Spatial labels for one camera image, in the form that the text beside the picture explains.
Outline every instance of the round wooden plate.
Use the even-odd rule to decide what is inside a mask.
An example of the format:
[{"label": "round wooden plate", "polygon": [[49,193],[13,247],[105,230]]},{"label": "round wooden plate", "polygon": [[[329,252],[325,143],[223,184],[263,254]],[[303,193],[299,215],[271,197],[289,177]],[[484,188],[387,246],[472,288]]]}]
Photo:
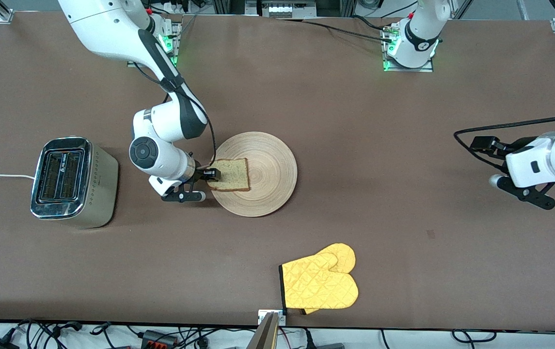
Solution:
[{"label": "round wooden plate", "polygon": [[216,191],[215,199],[228,211],[243,217],[260,217],[282,207],[297,183],[297,162],[290,148],[264,132],[231,137],[217,149],[217,159],[247,158],[249,191]]}]

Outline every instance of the oven mitt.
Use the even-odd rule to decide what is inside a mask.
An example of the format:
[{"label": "oven mitt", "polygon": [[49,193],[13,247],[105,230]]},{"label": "oven mitt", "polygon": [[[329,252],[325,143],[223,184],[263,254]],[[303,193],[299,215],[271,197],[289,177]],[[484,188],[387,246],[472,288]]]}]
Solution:
[{"label": "oven mitt", "polygon": [[355,252],[335,243],[314,256],[280,265],[284,309],[344,309],[357,300],[359,290],[348,274],[355,267]]}]

